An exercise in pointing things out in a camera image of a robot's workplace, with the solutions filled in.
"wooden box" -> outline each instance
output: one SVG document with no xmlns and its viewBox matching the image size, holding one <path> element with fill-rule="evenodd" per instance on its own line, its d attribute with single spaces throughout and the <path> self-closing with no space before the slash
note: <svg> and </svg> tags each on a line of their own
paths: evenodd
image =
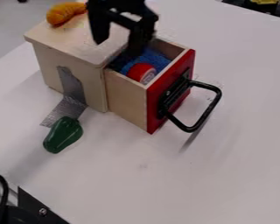
<svg viewBox="0 0 280 224">
<path fill-rule="evenodd" d="M 33 44 L 47 86 L 63 93 L 57 67 L 67 67 L 81 82 L 89 107 L 112 111 L 139 128 L 153 133 L 165 119 L 158 119 L 158 98 L 188 68 L 192 78 L 195 51 L 156 38 L 150 47 L 171 63 L 146 86 L 108 68 L 108 63 L 126 47 L 129 33 L 112 24 L 109 39 L 97 45 L 90 33 L 87 15 L 52 28 L 46 21 L 25 34 Z M 180 97 L 175 110 L 189 95 Z"/>
<path fill-rule="evenodd" d="M 128 36 L 126 29 L 112 24 L 109 39 L 97 45 L 86 14 L 60 27 L 44 21 L 24 35 L 33 44 L 45 84 L 63 93 L 57 67 L 67 67 L 80 80 L 87 105 L 101 112 L 108 111 L 103 68 L 125 47 Z"/>
</svg>

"blue object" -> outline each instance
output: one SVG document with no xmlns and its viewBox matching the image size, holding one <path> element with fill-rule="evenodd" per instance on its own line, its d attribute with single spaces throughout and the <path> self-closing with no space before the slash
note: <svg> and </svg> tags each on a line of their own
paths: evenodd
<svg viewBox="0 0 280 224">
<path fill-rule="evenodd" d="M 167 67 L 171 61 L 162 53 L 146 48 L 143 54 L 135 59 L 131 59 L 125 52 L 123 52 L 110 64 L 110 67 L 118 73 L 127 75 L 128 71 L 137 63 L 151 64 L 156 68 L 158 74 Z"/>
</svg>

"orange object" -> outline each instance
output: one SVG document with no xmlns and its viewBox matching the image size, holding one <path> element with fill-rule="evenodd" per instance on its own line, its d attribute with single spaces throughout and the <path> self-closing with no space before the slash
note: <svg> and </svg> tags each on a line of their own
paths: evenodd
<svg viewBox="0 0 280 224">
<path fill-rule="evenodd" d="M 144 85 L 155 78 L 157 70 L 154 66 L 148 63 L 137 63 L 129 71 L 128 77 L 134 81 L 138 81 Z"/>
<path fill-rule="evenodd" d="M 61 25 L 75 15 L 85 13 L 86 11 L 84 3 L 59 3 L 46 13 L 46 20 L 51 25 Z"/>
</svg>

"screw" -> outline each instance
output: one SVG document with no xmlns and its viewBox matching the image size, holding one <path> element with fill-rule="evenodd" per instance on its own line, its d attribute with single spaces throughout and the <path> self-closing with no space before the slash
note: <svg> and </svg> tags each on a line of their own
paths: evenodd
<svg viewBox="0 0 280 224">
<path fill-rule="evenodd" d="M 47 210 L 45 208 L 41 208 L 39 210 L 39 215 L 42 216 L 42 217 L 45 217 L 47 214 Z"/>
</svg>

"box top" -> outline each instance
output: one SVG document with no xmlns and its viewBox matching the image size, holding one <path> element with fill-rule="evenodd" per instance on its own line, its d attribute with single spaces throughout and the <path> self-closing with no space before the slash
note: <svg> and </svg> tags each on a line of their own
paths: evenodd
<svg viewBox="0 0 280 224">
<path fill-rule="evenodd" d="M 43 21 L 24 35 L 33 44 L 56 49 L 95 67 L 104 67 L 109 63 L 112 56 L 125 47 L 128 36 L 127 29 L 112 23 L 109 39 L 97 45 L 91 35 L 87 13 L 75 16 L 59 27 L 52 27 Z"/>
</svg>

